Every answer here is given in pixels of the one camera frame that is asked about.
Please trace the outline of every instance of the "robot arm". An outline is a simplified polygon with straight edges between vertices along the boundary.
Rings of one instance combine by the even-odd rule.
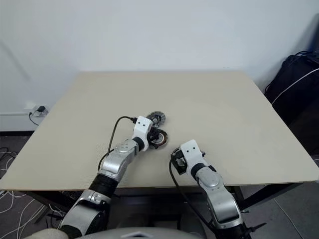
[[[255,228],[246,227],[234,197],[225,188],[220,174],[204,160],[204,155],[196,141],[191,140],[177,148],[172,153],[171,160],[180,175],[191,175],[203,189],[216,238],[249,239],[249,233]]]
[[[167,134],[152,127],[154,118],[151,119],[138,117],[132,138],[118,144],[103,159],[101,168],[89,189],[82,193],[59,226],[69,238],[104,230],[109,217],[111,197],[128,165],[138,152],[146,151],[150,143],[156,148],[158,142],[153,143],[154,140],[161,137],[163,139],[161,143],[166,142]]]

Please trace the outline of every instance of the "baseboard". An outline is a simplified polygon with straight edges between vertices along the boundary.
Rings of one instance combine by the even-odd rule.
[[[0,131],[0,136],[31,136],[34,131]]]

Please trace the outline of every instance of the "beige tabletop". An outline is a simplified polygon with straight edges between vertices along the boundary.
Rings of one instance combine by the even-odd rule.
[[[161,149],[141,152],[120,187],[170,187],[168,162],[195,139],[226,185],[307,182],[319,169],[256,85],[242,72],[80,74],[24,146],[0,188],[82,190],[97,173],[116,119],[166,114]],[[113,143],[132,135],[119,123]],[[187,175],[180,185],[195,185]]]

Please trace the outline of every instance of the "white wall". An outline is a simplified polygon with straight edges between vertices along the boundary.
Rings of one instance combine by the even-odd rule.
[[[54,105],[79,71],[242,69],[263,89],[318,12],[318,0],[0,0],[0,114]],[[31,129],[0,117],[0,131]]]

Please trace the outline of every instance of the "floor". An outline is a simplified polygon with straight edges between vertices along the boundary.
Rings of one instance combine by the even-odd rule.
[[[0,147],[8,147],[12,151],[19,152],[24,144],[27,142],[28,137],[0,137]],[[9,157],[0,161],[0,169],[4,169]],[[0,176],[3,176],[5,172],[0,171]],[[242,187],[242,191],[245,197],[253,194],[260,189],[261,186],[245,186]],[[15,230],[17,228],[21,211],[32,200],[29,196],[21,198],[14,198],[12,209],[7,212],[0,213],[0,239],[6,233]],[[304,239],[318,239],[319,238],[319,184],[306,183],[298,186],[287,193],[280,195],[276,198],[279,205],[285,210],[287,215],[294,222],[295,226],[299,230]],[[7,209],[12,202],[12,196],[7,194],[0,199],[0,212]],[[200,198],[194,202],[198,209],[203,213],[206,218],[209,218],[209,212],[206,207],[204,198]],[[37,201],[34,201],[25,210],[22,217],[22,224],[26,222],[30,216],[41,206]],[[133,213],[146,213],[146,212],[169,212],[172,213],[176,210],[188,211],[187,205],[167,205],[163,208],[162,205],[123,205],[121,203],[115,203],[111,209],[110,222],[111,228],[115,227],[126,216]],[[299,239],[300,236],[288,220],[285,213],[280,209],[274,200],[267,201],[261,205],[252,207],[249,209],[249,213],[243,214],[244,220],[247,226],[255,226],[260,223],[266,222],[267,224],[252,233],[253,239]],[[56,227],[58,222],[55,219],[50,221],[50,217],[44,217],[39,223],[35,224],[34,220],[31,221],[21,235],[24,238],[38,230],[47,227]],[[172,227],[171,224],[165,225],[165,227]],[[206,230],[207,237],[209,239],[215,238],[214,235]],[[6,239],[17,238],[16,231],[7,235]]]

